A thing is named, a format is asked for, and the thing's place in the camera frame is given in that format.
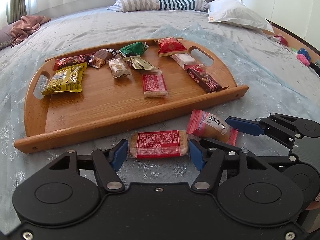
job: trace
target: white pillow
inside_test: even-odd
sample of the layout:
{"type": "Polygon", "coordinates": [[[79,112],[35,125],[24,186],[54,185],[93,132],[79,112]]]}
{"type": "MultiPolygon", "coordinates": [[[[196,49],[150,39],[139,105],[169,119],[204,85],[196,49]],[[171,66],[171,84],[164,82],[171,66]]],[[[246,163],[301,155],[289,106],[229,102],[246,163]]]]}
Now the white pillow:
{"type": "Polygon", "coordinates": [[[132,12],[140,10],[195,10],[205,11],[205,0],[116,0],[109,10],[132,12]]]}
{"type": "Polygon", "coordinates": [[[247,29],[263,30],[270,35],[275,34],[265,18],[236,0],[215,0],[208,5],[209,22],[224,22],[247,29]]]}

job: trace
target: bed sheet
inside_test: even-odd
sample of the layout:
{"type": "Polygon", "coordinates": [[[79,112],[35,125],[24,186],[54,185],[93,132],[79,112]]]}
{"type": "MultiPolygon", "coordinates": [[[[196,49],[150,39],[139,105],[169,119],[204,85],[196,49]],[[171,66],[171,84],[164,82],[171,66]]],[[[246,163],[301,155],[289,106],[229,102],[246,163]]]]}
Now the bed sheet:
{"type": "MultiPolygon", "coordinates": [[[[222,118],[233,115],[254,119],[267,116],[270,112],[280,112],[320,121],[316,107],[320,105],[319,77],[263,34],[209,23],[206,13],[195,11],[118,13],[101,8],[53,19],[23,43],[0,51],[2,232],[7,233],[19,224],[11,202],[15,188],[65,150],[72,148],[78,154],[88,154],[97,148],[111,148],[120,139],[129,139],[133,132],[185,129],[189,119],[187,115],[86,143],[36,154],[22,154],[12,143],[25,136],[24,96],[31,77],[44,59],[109,42],[170,35],[181,35],[208,47],[228,65],[238,84],[247,84],[251,88],[242,99],[209,109],[212,113],[222,118]]],[[[286,148],[265,136],[240,134],[237,146],[250,149],[258,155],[288,153],[286,148]]],[[[154,161],[129,159],[118,172],[126,186],[134,181],[190,183],[197,174],[188,158],[154,161]]],[[[94,180],[93,174],[88,171],[81,171],[81,175],[94,180]]]]}

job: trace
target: yellow snack package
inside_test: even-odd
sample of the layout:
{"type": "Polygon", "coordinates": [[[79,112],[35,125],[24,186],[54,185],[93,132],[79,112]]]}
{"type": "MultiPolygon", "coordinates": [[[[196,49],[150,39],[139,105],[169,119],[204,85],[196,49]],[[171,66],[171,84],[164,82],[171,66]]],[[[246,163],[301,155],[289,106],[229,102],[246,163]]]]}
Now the yellow snack package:
{"type": "Polygon", "coordinates": [[[43,95],[52,95],[67,91],[75,93],[81,92],[81,81],[86,68],[87,63],[82,63],[76,66],[59,69],[49,81],[45,90],[41,91],[41,93],[43,95]]]}

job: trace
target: striped pillow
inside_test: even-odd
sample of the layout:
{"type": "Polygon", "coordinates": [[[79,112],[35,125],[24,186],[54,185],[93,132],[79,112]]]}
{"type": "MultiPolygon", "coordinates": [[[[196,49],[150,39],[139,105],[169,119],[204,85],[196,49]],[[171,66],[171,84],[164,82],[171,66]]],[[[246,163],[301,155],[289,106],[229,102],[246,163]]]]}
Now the striped pillow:
{"type": "Polygon", "coordinates": [[[132,12],[141,10],[195,10],[205,11],[208,3],[205,0],[116,0],[109,7],[112,11],[132,12]]]}

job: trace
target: brown cloth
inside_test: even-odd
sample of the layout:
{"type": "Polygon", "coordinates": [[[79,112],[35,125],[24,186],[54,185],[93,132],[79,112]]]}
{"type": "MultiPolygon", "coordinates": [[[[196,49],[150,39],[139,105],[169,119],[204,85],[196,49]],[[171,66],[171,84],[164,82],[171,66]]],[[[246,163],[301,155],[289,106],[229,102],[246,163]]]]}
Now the brown cloth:
{"type": "Polygon", "coordinates": [[[51,19],[46,16],[26,15],[22,16],[20,20],[16,21],[9,34],[13,37],[12,46],[24,41],[28,36],[40,29],[40,25],[51,19]]]}

